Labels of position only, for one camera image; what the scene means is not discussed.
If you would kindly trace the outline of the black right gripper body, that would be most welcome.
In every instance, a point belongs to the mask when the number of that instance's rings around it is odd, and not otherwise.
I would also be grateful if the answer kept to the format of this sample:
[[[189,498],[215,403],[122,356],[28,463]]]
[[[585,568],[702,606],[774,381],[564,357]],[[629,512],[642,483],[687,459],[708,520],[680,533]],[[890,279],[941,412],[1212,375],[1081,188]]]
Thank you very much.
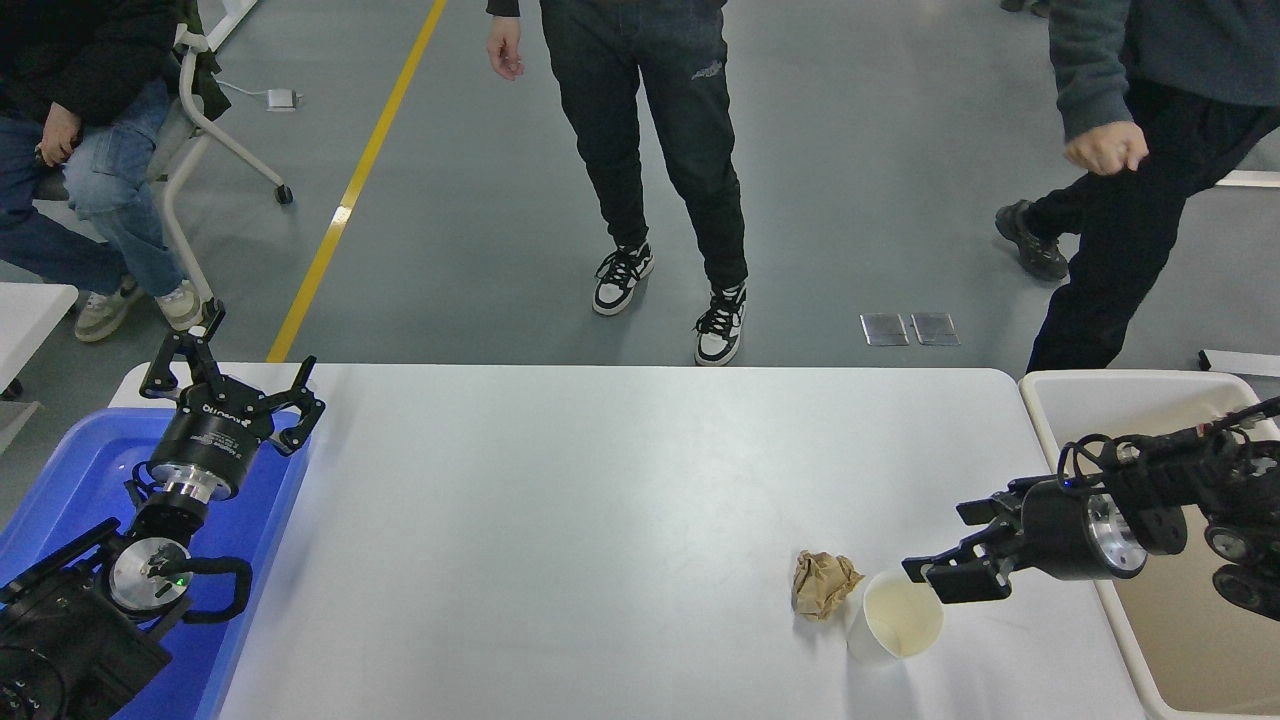
[[[1066,495],[1052,480],[1030,487],[1021,502],[1020,566],[1065,580],[1100,579],[1103,561],[1092,534],[1094,495]]]

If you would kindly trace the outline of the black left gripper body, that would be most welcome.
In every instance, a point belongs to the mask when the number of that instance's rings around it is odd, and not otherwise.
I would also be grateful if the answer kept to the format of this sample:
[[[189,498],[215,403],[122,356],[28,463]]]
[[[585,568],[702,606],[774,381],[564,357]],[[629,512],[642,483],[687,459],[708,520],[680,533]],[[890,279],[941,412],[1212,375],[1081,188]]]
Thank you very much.
[[[183,389],[177,413],[150,459],[160,483],[197,484],[238,491],[260,445],[271,434],[265,393],[243,383],[215,391],[209,383]]]

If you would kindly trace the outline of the seated person's hand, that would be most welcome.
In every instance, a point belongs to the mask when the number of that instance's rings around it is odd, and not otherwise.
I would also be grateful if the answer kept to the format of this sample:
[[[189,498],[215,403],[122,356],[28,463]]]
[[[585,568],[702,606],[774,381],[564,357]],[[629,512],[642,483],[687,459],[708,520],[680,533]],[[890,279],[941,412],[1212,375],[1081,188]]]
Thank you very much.
[[[81,142],[83,122],[78,114],[59,102],[49,108],[38,154],[46,167],[60,167],[74,154]]]

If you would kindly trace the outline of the person's hand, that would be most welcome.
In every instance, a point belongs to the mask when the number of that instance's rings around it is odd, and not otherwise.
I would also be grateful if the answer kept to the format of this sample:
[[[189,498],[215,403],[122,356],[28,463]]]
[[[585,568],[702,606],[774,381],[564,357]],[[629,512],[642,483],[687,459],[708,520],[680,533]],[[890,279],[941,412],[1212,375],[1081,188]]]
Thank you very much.
[[[1062,154],[1074,167],[1092,174],[1116,176],[1121,170],[1138,170],[1149,156],[1149,146],[1135,122],[1117,120],[1070,138]]]
[[[503,79],[516,81],[524,73],[520,41],[518,17],[494,15],[492,18],[486,38],[486,55],[492,69]]]

